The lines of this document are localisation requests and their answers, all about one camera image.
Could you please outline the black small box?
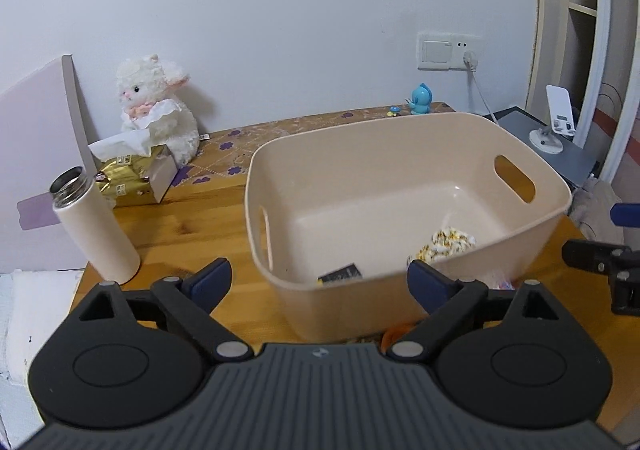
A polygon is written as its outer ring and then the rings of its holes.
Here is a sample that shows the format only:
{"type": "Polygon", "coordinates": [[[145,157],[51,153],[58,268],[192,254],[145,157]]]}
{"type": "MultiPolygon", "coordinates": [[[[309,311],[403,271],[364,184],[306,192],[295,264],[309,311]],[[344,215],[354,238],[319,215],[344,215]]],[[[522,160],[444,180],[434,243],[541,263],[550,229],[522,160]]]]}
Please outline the black small box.
{"type": "Polygon", "coordinates": [[[317,282],[321,285],[329,283],[349,281],[354,279],[361,279],[362,274],[354,263],[343,268],[331,271],[322,277],[318,277],[317,282]]]}

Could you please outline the white wooden shelf frame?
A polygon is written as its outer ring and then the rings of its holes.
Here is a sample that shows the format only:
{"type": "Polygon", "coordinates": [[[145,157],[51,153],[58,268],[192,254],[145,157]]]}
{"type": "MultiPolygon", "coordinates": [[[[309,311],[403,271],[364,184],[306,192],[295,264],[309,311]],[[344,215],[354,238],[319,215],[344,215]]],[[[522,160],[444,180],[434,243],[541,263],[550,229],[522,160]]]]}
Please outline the white wooden shelf frame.
{"type": "Polygon", "coordinates": [[[614,181],[623,160],[639,155],[639,0],[538,0],[526,110],[541,121],[549,84],[568,91],[575,143],[614,181]]]}

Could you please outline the cartoon blind box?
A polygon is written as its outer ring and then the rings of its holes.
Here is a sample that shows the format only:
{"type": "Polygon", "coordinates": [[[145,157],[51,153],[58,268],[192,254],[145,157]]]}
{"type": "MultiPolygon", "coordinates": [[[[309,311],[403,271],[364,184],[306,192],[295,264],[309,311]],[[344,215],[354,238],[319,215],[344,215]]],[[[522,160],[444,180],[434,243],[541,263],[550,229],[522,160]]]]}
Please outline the cartoon blind box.
{"type": "Polygon", "coordinates": [[[499,291],[513,291],[514,286],[508,277],[500,273],[488,273],[483,275],[482,281],[490,289],[498,289],[499,291]]]}

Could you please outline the white wall switch socket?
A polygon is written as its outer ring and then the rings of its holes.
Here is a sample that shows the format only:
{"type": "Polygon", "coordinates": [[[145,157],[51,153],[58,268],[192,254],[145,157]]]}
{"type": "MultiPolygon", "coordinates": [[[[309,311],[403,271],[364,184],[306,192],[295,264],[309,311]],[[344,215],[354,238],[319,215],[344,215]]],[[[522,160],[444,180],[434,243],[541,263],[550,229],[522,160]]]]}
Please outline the white wall switch socket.
{"type": "Polygon", "coordinates": [[[451,32],[419,32],[416,36],[416,68],[419,70],[465,70],[464,54],[477,58],[484,49],[479,35],[451,32]]]}

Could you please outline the gold tissue box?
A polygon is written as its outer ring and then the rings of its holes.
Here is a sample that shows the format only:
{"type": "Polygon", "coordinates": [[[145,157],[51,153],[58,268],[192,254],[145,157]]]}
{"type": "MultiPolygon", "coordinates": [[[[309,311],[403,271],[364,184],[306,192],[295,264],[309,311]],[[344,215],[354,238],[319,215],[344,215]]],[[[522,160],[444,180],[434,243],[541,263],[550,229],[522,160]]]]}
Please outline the gold tissue box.
{"type": "Polygon", "coordinates": [[[101,193],[115,206],[159,203],[178,173],[174,156],[154,136],[169,125],[180,108],[172,98],[148,107],[136,116],[132,129],[89,144],[101,166],[94,176],[101,193]]]}

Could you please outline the beige grey clothing pile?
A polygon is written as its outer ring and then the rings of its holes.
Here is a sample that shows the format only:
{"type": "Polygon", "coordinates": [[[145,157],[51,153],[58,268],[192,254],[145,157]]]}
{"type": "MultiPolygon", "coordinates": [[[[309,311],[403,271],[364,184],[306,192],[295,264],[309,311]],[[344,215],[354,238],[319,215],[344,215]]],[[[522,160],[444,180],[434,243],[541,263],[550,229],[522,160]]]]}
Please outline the beige grey clothing pile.
{"type": "Polygon", "coordinates": [[[587,240],[639,248],[639,230],[622,228],[611,220],[611,208],[622,201],[611,184],[589,178],[573,194],[568,217],[587,240]]]}

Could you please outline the white plush lamb toy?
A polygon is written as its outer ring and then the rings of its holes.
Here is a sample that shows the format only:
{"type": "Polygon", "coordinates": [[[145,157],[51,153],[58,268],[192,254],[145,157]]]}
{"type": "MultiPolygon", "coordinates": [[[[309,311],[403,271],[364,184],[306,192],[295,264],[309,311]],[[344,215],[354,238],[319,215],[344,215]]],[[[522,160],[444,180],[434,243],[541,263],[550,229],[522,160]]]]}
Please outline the white plush lamb toy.
{"type": "Polygon", "coordinates": [[[153,145],[166,145],[179,168],[198,153],[200,132],[190,108],[177,91],[189,74],[157,54],[123,61],[116,70],[122,132],[146,130],[153,145]]]}

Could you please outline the cream thermos bottle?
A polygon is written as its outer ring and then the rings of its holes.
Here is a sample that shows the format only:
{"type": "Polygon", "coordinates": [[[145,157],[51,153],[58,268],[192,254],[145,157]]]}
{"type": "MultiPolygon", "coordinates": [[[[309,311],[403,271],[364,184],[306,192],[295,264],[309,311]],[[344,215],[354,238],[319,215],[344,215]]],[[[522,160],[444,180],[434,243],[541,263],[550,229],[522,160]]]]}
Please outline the cream thermos bottle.
{"type": "Polygon", "coordinates": [[[64,171],[49,191],[56,217],[100,277],[118,284],[130,281],[141,258],[85,168],[64,171]]]}

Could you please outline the floral yellow white scrunchie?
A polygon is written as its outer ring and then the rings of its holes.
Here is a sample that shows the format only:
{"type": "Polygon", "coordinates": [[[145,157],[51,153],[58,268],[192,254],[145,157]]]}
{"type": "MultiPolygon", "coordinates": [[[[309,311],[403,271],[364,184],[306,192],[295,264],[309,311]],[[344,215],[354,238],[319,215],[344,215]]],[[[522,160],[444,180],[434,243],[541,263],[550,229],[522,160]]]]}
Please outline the floral yellow white scrunchie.
{"type": "Polygon", "coordinates": [[[476,246],[475,237],[453,227],[437,230],[431,240],[414,255],[409,256],[407,265],[415,260],[432,263],[454,255],[460,255],[476,246]]]}

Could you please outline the white phone stand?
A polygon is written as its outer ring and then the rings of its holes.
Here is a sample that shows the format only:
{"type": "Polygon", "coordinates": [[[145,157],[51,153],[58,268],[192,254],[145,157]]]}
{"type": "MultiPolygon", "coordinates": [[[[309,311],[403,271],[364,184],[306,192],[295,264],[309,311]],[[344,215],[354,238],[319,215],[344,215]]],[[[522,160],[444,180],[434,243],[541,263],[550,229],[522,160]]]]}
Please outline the white phone stand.
{"type": "Polygon", "coordinates": [[[535,150],[544,154],[558,155],[564,150],[561,138],[573,139],[576,133],[570,92],[565,88],[547,84],[546,95],[550,123],[546,128],[529,132],[528,139],[535,150]]]}

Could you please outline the beige plastic storage bin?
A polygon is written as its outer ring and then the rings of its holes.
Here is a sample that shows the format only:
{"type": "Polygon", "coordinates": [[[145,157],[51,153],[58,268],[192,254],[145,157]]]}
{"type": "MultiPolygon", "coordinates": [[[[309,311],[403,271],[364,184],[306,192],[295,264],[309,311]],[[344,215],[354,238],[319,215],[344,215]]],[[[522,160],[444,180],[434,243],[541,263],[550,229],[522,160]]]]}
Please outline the beige plastic storage bin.
{"type": "Polygon", "coordinates": [[[511,133],[465,113],[383,118],[272,140],[254,153],[245,218],[256,267],[293,331],[348,340],[423,317],[407,259],[434,232],[475,237],[451,279],[521,277],[570,206],[565,181],[511,133]],[[321,285],[354,263],[361,279],[321,285]]]}

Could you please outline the orange rolled sock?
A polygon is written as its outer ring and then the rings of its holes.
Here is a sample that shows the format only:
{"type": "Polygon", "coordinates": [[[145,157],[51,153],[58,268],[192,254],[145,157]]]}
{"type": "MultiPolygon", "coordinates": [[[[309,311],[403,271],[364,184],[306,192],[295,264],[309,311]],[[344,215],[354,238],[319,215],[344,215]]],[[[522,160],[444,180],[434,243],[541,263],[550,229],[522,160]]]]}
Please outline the orange rolled sock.
{"type": "Polygon", "coordinates": [[[414,323],[401,324],[391,327],[382,336],[380,341],[381,352],[387,352],[393,344],[399,342],[402,337],[411,332],[416,325],[414,323]]]}

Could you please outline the blue bird figurine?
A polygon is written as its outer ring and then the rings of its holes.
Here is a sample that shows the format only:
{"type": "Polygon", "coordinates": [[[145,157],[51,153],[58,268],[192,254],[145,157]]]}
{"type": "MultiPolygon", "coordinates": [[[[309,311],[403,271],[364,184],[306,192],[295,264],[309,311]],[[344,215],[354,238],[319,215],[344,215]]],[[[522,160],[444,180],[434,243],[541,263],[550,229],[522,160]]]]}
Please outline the blue bird figurine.
{"type": "Polygon", "coordinates": [[[433,92],[426,84],[419,84],[407,98],[409,113],[411,115],[426,115],[431,113],[433,102],[433,92]]]}

